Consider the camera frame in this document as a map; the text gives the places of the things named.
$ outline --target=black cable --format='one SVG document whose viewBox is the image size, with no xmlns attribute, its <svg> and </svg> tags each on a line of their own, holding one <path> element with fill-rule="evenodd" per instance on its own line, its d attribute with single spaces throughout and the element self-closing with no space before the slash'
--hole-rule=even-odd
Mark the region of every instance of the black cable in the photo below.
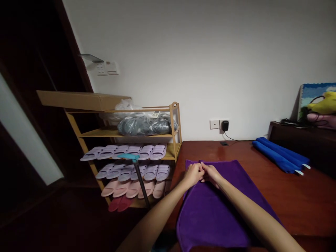
<svg viewBox="0 0 336 252">
<path fill-rule="evenodd" d="M 234 139 L 232 139 L 231 137 L 229 137 L 229 136 L 226 134 L 226 131 L 224 131 L 224 134 L 225 134 L 228 138 L 230 138 L 231 140 L 233 140 L 233 141 L 237 141 L 237 142 L 251 141 L 251 140 L 234 140 Z"/>
</svg>

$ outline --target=shoe rack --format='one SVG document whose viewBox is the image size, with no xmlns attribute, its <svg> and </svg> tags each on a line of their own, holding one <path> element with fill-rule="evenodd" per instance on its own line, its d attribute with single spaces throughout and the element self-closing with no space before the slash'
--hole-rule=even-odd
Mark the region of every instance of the shoe rack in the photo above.
<svg viewBox="0 0 336 252">
<path fill-rule="evenodd" d="M 153 112 L 153 111 L 162 111 L 162 112 L 169 112 L 170 119 L 173 122 L 174 121 L 174 113 L 176 113 L 176 119 L 175 122 L 177 123 L 177 129 L 174 129 L 174 124 L 171 124 L 171 134 L 164 134 L 164 135 L 153 135 L 153 136 L 143 136 L 143 137 L 136 137 L 139 138 L 151 138 L 153 139 L 153 142 L 157 142 L 156 139 L 158 138 L 170 138 L 173 140 L 172 143 L 167 144 L 167 151 L 166 155 L 161 160 L 171 160 L 174 162 L 174 165 L 171 165 L 170 168 L 170 175 L 168 179 L 172 178 L 172 175 L 174 173 L 175 164 L 181 149 L 182 144 L 182 133 L 181 133 L 181 124 L 180 124 L 180 105 L 177 102 L 173 102 L 169 106 L 161 106 L 161 107 L 144 107 L 141 110 L 107 110 L 107 111 L 89 111 L 89 110 L 74 110 L 74 109 L 64 109 L 66 116 L 73 128 L 74 133 L 77 136 L 78 142 L 80 146 L 82 147 L 82 150 L 84 153 L 87 153 L 89 151 L 86 140 L 88 138 L 111 138 L 111 141 L 116 140 L 116 138 L 123 138 L 127 137 L 127 139 L 130 139 L 128 136 L 123 136 L 119 134 L 116 126 L 106 126 L 103 128 L 95 129 L 88 132 L 81 132 L 78 128 L 78 125 L 76 123 L 76 115 L 77 114 L 85 114 L 85 113 L 120 113 L 120 112 Z M 91 160 L 87 161 L 89 162 L 89 165 L 91 167 L 93 176 L 96 176 L 98 173 L 97 167 L 95 162 L 100 162 L 102 160 Z M 104 189 L 104 187 L 108 184 L 107 179 L 96 179 L 97 183 L 101 190 Z M 112 196 L 105 197 L 107 204 L 109 205 L 111 203 Z M 160 199 L 155 199 L 152 195 L 148 197 L 148 201 L 150 206 L 152 207 L 155 205 Z M 130 207 L 134 208 L 146 208 L 147 205 L 145 203 L 144 199 L 138 199 L 137 197 L 134 199 L 132 205 Z"/>
</svg>

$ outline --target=plastic bag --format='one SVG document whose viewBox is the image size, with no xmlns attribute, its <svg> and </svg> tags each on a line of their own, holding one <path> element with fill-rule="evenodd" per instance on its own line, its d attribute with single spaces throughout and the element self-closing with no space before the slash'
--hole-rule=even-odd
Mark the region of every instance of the plastic bag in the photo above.
<svg viewBox="0 0 336 252">
<path fill-rule="evenodd" d="M 115 106 L 115 110 L 140 110 L 142 107 L 133 104 L 132 99 L 123 99 Z M 99 113 L 99 117 L 109 121 L 110 125 L 117 125 L 121 120 L 134 114 L 145 115 L 145 112 Z"/>
<path fill-rule="evenodd" d="M 118 131 L 121 135 L 130 137 L 142 137 L 148 135 L 171 134 L 170 116 L 160 113 L 158 118 L 150 118 L 147 115 L 132 115 L 126 117 L 118 124 Z"/>
</svg>

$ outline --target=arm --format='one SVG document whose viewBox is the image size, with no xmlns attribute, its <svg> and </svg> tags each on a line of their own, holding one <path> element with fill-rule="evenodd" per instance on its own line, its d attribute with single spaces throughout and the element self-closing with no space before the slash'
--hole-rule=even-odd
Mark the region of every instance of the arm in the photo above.
<svg viewBox="0 0 336 252">
<path fill-rule="evenodd" d="M 202 163 L 202 167 L 205 170 L 202 182 L 210 181 L 225 194 L 267 249 L 276 252 L 304 252 L 279 222 L 224 179 L 214 166 Z"/>
<path fill-rule="evenodd" d="M 183 180 L 142 218 L 118 247 L 117 252 L 150 251 L 180 198 L 203 175 L 201 164 L 190 165 Z"/>
</svg>

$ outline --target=charger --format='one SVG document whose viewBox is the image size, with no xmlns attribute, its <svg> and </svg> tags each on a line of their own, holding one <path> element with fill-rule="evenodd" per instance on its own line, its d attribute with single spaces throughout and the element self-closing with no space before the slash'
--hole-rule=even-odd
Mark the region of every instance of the charger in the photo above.
<svg viewBox="0 0 336 252">
<path fill-rule="evenodd" d="M 222 131 L 228 131 L 229 130 L 229 121 L 223 121 L 222 122 Z"/>
</svg>

